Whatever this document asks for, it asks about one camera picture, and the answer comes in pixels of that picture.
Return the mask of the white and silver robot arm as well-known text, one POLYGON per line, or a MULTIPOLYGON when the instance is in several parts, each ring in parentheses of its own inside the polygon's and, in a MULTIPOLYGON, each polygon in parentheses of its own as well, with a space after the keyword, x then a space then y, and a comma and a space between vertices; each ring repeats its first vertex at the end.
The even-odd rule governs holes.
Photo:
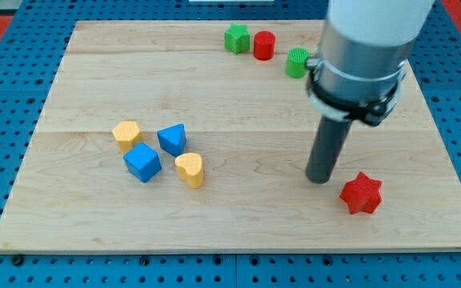
POLYGON ((382 122, 400 98, 405 62, 433 4, 330 0, 322 37, 306 60, 312 106, 336 122, 382 122))

